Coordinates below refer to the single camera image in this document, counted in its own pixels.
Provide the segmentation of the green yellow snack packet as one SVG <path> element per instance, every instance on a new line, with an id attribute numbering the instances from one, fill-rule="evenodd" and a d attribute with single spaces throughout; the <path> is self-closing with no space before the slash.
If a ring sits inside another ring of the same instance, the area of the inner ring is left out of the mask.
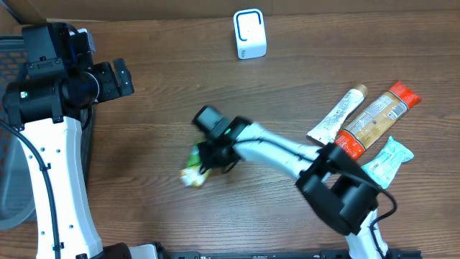
<path id="1" fill-rule="evenodd" d="M 212 169 L 204 168 L 199 155 L 198 143 L 195 143 L 191 148 L 184 169 L 180 171 L 180 180 L 187 187 L 200 187 L 212 174 Z"/>

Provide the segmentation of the white cream tube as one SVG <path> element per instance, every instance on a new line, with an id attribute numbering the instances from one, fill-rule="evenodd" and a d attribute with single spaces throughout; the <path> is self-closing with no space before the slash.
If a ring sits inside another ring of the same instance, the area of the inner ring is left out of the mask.
<path id="1" fill-rule="evenodd" d="M 341 126 L 356 108 L 365 100 L 368 89 L 357 84 L 341 98 L 335 107 L 306 136 L 327 145 L 336 139 Z"/>

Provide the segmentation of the orange spaghetti packet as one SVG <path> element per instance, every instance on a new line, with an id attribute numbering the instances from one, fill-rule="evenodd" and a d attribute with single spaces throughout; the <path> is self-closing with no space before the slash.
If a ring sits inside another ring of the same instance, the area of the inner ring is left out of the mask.
<path id="1" fill-rule="evenodd" d="M 340 129 L 334 143 L 357 160 L 421 100 L 414 91 L 397 81 L 345 128 Z"/>

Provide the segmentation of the teal snack packet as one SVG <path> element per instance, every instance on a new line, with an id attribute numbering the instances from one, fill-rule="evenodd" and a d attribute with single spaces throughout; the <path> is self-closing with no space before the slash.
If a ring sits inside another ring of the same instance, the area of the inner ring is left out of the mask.
<path id="1" fill-rule="evenodd" d="M 386 189 L 392 183 L 400 166 L 413 158 L 414 154 L 411 150 L 389 136 L 380 152 L 361 169 L 375 183 Z"/>

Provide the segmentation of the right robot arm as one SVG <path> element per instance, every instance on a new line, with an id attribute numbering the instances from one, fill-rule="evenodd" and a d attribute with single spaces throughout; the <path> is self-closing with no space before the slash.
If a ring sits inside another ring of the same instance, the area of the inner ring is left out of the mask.
<path id="1" fill-rule="evenodd" d="M 245 117 L 229 119 L 205 105 L 192 123 L 204 134 L 198 143 L 201 170 L 229 172 L 240 160 L 267 165 L 295 180 L 316 215 L 346 238 L 351 258 L 386 258 L 377 226 L 375 183 L 341 147 L 302 145 Z"/>

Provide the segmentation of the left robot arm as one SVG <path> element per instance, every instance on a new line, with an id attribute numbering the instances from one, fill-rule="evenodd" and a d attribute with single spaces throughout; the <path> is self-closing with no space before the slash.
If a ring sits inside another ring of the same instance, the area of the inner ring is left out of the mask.
<path id="1" fill-rule="evenodd" d="M 123 59 L 94 63 L 88 31 L 53 22 L 24 27 L 24 78 L 2 99 L 3 126 L 22 143 L 38 230 L 38 258 L 128 258 L 103 246 L 90 213 L 81 162 L 81 111 L 134 93 Z"/>

